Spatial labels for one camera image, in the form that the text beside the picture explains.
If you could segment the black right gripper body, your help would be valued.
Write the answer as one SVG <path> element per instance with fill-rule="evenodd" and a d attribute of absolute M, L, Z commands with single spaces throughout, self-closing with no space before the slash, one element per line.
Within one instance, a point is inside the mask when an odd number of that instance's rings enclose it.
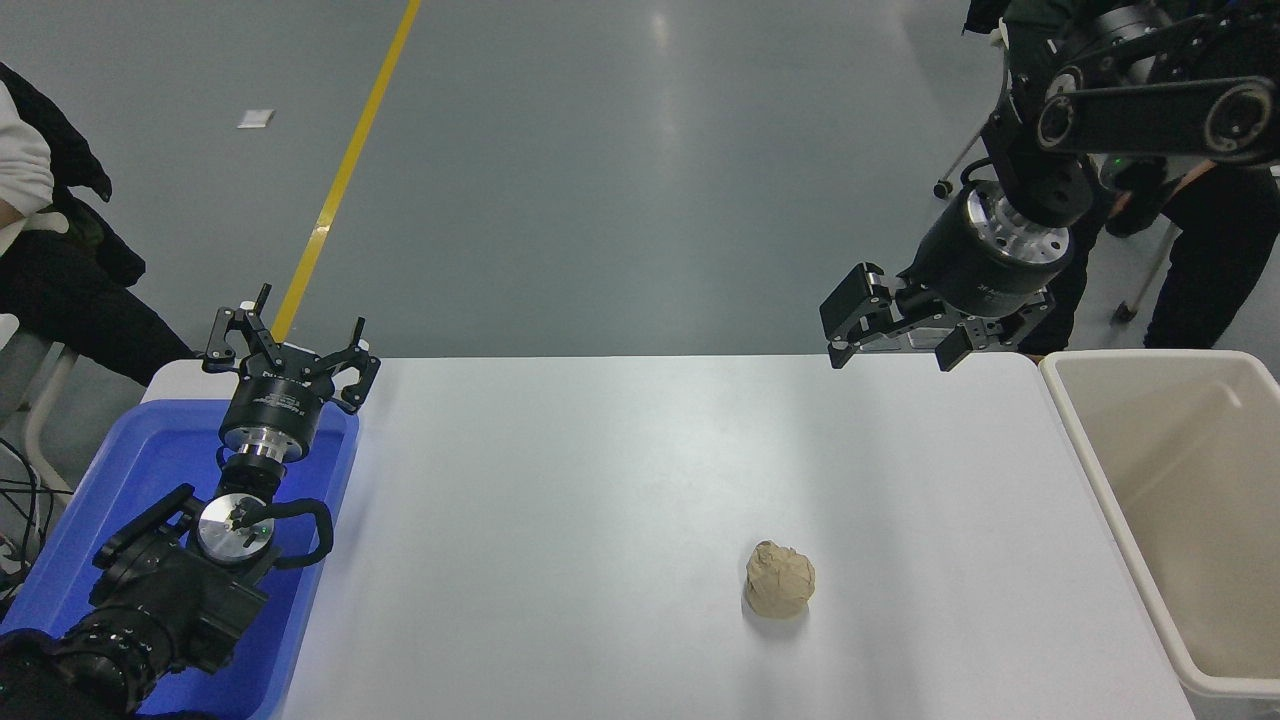
<path fill-rule="evenodd" d="M 906 284 L 973 316 L 1007 316 L 1070 263 L 1066 228 L 1032 222 L 1001 188 L 964 188 L 925 232 Z"/>

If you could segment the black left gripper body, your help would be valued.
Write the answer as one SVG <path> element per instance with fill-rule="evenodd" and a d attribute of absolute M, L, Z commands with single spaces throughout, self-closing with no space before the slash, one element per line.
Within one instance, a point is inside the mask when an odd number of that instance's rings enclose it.
<path fill-rule="evenodd" d="M 284 436 L 285 447 L 308 447 L 316 436 L 323 405 L 332 397 L 332 369 L 307 350 L 284 350 L 282 363 L 266 354 L 239 361 L 239 380 L 220 427 L 227 447 L 241 447 L 256 430 Z"/>

